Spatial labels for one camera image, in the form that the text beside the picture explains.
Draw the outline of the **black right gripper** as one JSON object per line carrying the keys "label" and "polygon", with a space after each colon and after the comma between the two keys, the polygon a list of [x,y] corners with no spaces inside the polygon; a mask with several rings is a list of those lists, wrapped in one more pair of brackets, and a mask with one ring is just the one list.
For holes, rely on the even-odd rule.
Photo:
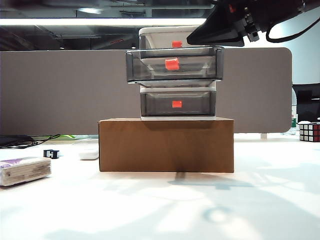
{"label": "black right gripper", "polygon": [[257,0],[220,0],[206,21],[187,36],[190,45],[243,47],[244,37],[256,42],[264,20]]}

